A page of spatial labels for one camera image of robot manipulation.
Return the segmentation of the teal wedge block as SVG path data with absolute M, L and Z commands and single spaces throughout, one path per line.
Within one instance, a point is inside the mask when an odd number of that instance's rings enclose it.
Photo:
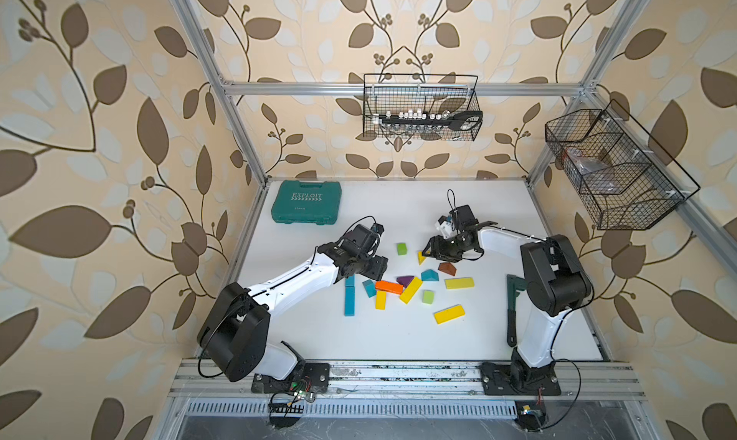
M 376 296 L 377 290 L 375 288 L 374 281 L 366 280 L 363 282 L 363 286 L 364 286 L 366 294 L 368 295 L 368 298 L 374 298 Z

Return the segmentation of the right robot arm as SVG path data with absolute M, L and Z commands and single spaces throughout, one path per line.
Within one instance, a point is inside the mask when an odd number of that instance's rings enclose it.
M 457 207 L 436 223 L 439 234 L 430 238 L 422 256 L 447 263 L 466 261 L 468 252 L 483 257 L 487 251 L 510 255 L 517 250 L 523 275 L 516 280 L 535 311 L 525 334 L 512 346 L 511 365 L 516 370 L 542 370 L 555 364 L 554 347 L 563 321 L 583 307 L 593 286 L 569 238 L 538 238 L 479 221 L 468 205 Z

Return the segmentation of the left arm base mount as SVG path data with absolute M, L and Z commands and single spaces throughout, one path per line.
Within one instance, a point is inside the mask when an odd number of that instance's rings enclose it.
M 324 394 L 330 381 L 330 364 L 307 361 L 285 341 L 268 344 L 253 370 L 251 392 L 255 394 Z

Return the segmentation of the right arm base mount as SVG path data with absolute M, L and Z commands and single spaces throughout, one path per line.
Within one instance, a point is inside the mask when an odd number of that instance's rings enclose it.
M 560 396 L 562 390 L 554 363 L 529 367 L 524 361 L 509 364 L 483 362 L 481 380 L 487 396 Z

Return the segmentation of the dark purple triangle block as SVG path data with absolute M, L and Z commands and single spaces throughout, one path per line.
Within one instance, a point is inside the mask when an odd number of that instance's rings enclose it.
M 409 286 L 409 284 L 411 284 L 414 280 L 414 276 L 399 276 L 397 277 L 397 284 L 400 284 L 401 286 L 407 288 L 407 286 Z

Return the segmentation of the long yellow block diagonal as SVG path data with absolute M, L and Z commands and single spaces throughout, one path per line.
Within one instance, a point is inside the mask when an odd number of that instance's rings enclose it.
M 406 286 L 405 290 L 400 294 L 399 299 L 404 304 L 409 304 L 410 301 L 414 298 L 414 296 L 418 293 L 420 288 L 422 287 L 422 280 L 420 278 L 414 277 L 413 280 Z

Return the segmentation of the yellow small block bottom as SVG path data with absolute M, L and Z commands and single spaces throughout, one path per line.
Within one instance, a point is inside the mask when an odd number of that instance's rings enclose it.
M 388 294 L 385 291 L 378 290 L 375 296 L 375 308 L 378 311 L 385 311 L 387 305 Z

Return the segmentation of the orange rectangular block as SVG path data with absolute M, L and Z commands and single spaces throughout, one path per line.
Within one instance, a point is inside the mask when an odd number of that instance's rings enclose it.
M 375 289 L 377 291 L 383 291 L 386 293 L 401 295 L 403 294 L 405 287 L 401 284 L 392 283 L 392 282 L 386 282 L 386 281 L 378 281 L 375 284 Z

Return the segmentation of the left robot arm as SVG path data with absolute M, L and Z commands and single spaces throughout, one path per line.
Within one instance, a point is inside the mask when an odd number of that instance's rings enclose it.
M 377 254 L 384 227 L 356 221 L 335 242 L 315 247 L 301 265 L 249 288 L 234 282 L 217 296 L 197 340 L 230 382 L 255 372 L 288 380 L 301 362 L 289 345 L 270 344 L 271 322 L 311 294 L 356 274 L 380 281 L 389 260 Z

